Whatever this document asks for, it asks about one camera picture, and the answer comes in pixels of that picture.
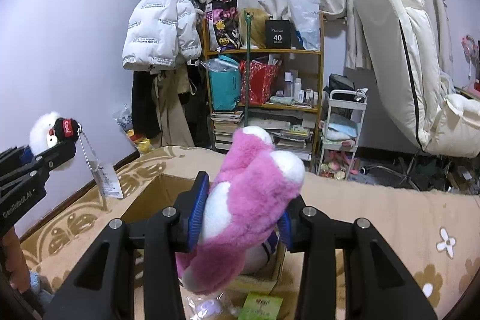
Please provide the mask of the person's left hand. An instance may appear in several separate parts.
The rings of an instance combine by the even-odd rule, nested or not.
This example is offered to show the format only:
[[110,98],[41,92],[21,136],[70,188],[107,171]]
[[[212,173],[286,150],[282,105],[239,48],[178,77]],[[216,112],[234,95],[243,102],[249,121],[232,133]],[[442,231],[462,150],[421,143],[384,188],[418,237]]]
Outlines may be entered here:
[[10,286],[19,293],[25,293],[30,289],[29,268],[14,227],[1,238],[1,248],[5,254],[6,270],[10,273]]

